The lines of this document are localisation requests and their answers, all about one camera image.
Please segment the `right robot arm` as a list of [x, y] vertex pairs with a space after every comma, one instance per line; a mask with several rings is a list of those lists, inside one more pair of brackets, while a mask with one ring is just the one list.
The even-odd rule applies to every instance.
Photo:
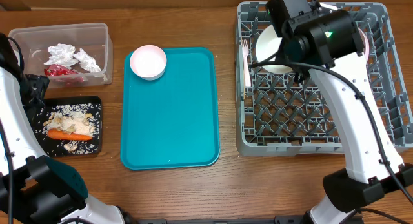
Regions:
[[368, 82], [365, 39], [351, 15], [318, 0], [269, 0], [279, 48], [263, 66], [284, 65], [311, 78], [333, 117], [346, 167], [323, 178], [325, 197], [302, 223], [345, 223], [385, 194], [406, 192], [412, 165], [390, 141]]

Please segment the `white bowl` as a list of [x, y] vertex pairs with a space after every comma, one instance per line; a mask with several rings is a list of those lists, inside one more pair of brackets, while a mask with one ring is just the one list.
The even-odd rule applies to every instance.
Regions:
[[[281, 44], [281, 37], [278, 37], [272, 25], [266, 27], [259, 35], [256, 46], [255, 55], [258, 62], [262, 62], [275, 54]], [[263, 68], [273, 74], [286, 74], [292, 71], [290, 67], [284, 65], [265, 65]]]

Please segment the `white plate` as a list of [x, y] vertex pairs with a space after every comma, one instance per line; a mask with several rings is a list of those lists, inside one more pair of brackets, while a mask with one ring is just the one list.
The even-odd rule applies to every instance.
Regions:
[[367, 35], [364, 33], [364, 31], [362, 31], [362, 29], [358, 28], [359, 34], [363, 40], [363, 44], [364, 44], [364, 55], [365, 55], [365, 59], [366, 61], [368, 61], [369, 55], [370, 55], [370, 44], [368, 42], [368, 38]]

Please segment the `white plastic fork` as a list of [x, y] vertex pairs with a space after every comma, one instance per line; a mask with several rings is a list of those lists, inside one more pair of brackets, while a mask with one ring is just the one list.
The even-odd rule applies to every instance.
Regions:
[[248, 67], [248, 55], [249, 55], [249, 45], [247, 40], [242, 40], [242, 54], [243, 54], [243, 75], [244, 75], [244, 84], [246, 87], [251, 87], [251, 77]]

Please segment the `red snack wrapper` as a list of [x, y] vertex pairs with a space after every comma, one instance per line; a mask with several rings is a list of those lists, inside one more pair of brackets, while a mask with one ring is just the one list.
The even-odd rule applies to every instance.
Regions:
[[55, 79], [58, 83], [64, 83], [66, 86], [74, 86], [85, 82], [83, 77], [74, 77], [74, 75], [80, 74], [80, 72], [68, 69], [64, 66], [53, 64], [44, 69], [44, 73], [47, 77], [54, 76], [68, 76], [62, 79]]

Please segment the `white tissue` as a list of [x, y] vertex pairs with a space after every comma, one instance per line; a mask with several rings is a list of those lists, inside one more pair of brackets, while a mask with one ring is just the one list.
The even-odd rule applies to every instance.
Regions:
[[91, 73], [97, 73], [101, 71], [100, 66], [97, 64], [97, 61], [93, 57], [88, 55], [82, 48], [80, 48], [78, 53], [75, 53], [73, 57], [79, 61], [82, 69]]
[[59, 43], [55, 46], [48, 47], [50, 54], [49, 60], [44, 65], [60, 65], [71, 69], [71, 66], [79, 61], [74, 58], [76, 48], [73, 45]]

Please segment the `pink bowl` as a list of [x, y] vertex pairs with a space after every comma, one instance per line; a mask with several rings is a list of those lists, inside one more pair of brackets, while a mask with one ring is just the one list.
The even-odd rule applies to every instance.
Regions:
[[167, 57], [163, 49], [155, 45], [140, 46], [130, 56], [130, 68], [141, 79], [153, 81], [165, 72]]

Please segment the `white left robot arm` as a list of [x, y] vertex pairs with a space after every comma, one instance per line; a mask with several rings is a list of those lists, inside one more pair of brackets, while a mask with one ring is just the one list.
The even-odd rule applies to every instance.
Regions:
[[47, 156], [32, 120], [49, 80], [24, 74], [18, 43], [1, 35], [1, 211], [9, 223], [135, 223], [118, 206], [88, 193], [73, 167]]

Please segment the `orange carrot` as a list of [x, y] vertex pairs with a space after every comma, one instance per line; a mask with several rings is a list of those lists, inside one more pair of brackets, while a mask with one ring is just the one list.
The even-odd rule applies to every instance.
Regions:
[[92, 139], [92, 136], [63, 132], [57, 129], [48, 130], [47, 136], [51, 139], [69, 140], [69, 141], [90, 141]]

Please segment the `peanut shells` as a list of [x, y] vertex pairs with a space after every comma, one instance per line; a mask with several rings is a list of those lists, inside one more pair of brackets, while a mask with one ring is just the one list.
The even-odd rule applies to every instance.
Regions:
[[[43, 123], [46, 128], [46, 134], [50, 129], [57, 129], [63, 132], [76, 133], [88, 136], [94, 136], [96, 126], [92, 122], [93, 115], [84, 112], [70, 112], [64, 114], [53, 112], [47, 121]], [[75, 152], [79, 148], [80, 142], [87, 141], [69, 141], [64, 143], [63, 148], [68, 152]]]

